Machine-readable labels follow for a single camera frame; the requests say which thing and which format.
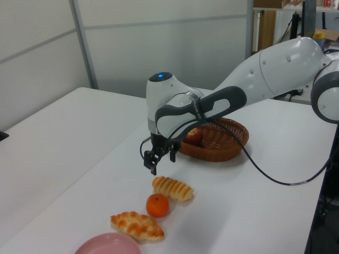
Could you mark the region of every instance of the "apple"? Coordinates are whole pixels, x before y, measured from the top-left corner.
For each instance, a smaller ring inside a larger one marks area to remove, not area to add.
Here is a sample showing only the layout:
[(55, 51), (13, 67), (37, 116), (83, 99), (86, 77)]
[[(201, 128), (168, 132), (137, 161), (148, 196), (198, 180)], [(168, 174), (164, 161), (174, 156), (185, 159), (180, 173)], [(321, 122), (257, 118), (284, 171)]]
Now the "apple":
[(199, 147), (202, 142), (202, 131), (200, 128), (194, 128), (191, 130), (183, 140), (187, 144)]

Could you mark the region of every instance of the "orange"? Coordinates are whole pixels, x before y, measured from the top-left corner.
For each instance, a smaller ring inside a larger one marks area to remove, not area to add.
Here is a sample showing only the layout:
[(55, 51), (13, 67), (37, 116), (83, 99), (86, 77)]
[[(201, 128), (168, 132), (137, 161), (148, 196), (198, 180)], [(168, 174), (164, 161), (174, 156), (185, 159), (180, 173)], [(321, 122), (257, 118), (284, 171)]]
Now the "orange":
[(146, 202), (146, 210), (155, 218), (164, 217), (170, 209), (170, 203), (165, 195), (157, 193), (150, 195)]

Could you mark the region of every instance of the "black cable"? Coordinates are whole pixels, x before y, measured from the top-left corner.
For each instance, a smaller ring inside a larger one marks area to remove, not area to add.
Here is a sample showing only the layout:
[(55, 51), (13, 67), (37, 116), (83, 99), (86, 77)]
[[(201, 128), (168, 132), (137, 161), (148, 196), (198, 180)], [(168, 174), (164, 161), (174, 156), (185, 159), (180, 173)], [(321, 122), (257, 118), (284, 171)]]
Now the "black cable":
[(273, 179), (272, 177), (270, 177), (269, 175), (267, 175), (264, 171), (262, 171), (258, 165), (253, 161), (252, 157), (249, 155), (249, 153), (247, 152), (247, 150), (245, 149), (245, 147), (243, 146), (243, 144), (241, 143), (241, 141), (239, 140), (239, 138), (237, 136), (235, 136), (233, 134), (233, 132), (231, 132), (228, 128), (226, 128), (225, 126), (219, 124), (218, 122), (212, 121), (214, 124), (216, 124), (217, 126), (219, 126), (220, 128), (222, 128), (223, 130), (227, 131), (237, 142), (238, 144), (241, 146), (242, 150), (245, 152), (245, 154), (247, 155), (247, 157), (249, 158), (249, 160), (252, 162), (252, 164), (254, 165), (254, 167), (260, 172), (262, 173), (265, 177), (267, 177), (269, 180), (277, 183), (277, 184), (281, 184), (281, 185), (287, 185), (287, 186), (295, 186), (295, 185), (302, 185), (305, 183), (309, 183), (310, 181), (314, 180), (317, 176), (319, 176), (327, 167), (328, 163), (331, 161), (332, 159), (332, 154), (330, 154), (328, 160), (325, 162), (324, 166), (315, 174), (313, 175), (310, 179), (307, 179), (305, 181), (302, 182), (298, 182), (298, 183), (284, 183), (278, 180)]
[(284, 36), (285, 36), (285, 34), (286, 34), (288, 28), (290, 27), (291, 23), (292, 23), (292, 19), (293, 19), (293, 18), (291, 18), (290, 23), (288, 23), (287, 28), (286, 28), (286, 30), (285, 30), (285, 33), (282, 35), (282, 37), (281, 37), (281, 39), (280, 39), (280, 42), (282, 42), (282, 39), (284, 39)]

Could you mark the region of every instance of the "wicker basket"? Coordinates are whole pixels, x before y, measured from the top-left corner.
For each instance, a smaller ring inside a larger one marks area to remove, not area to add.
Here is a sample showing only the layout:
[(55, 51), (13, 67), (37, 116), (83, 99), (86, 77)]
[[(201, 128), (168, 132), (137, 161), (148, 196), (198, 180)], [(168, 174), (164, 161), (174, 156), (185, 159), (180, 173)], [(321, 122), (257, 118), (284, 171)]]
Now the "wicker basket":
[[(243, 145), (247, 143), (248, 130), (240, 123), (226, 118), (220, 118), (217, 122), (233, 132)], [(203, 134), (201, 146), (196, 147), (181, 142), (181, 153), (201, 160), (220, 162), (233, 159), (241, 152), (242, 148), (237, 141), (214, 123), (209, 123), (200, 129)]]

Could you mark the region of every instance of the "pastry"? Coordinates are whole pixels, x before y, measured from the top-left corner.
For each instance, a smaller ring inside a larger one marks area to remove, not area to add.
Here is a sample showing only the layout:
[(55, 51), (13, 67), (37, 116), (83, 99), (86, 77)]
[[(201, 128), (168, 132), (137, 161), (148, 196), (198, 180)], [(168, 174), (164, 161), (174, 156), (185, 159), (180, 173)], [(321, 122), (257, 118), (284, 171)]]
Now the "pastry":
[(113, 215), (111, 223), (115, 228), (138, 241), (157, 241), (165, 238), (164, 231), (154, 220), (137, 212)]
[(156, 192), (179, 201), (193, 198), (194, 190), (190, 186), (169, 177), (155, 177), (152, 185)]

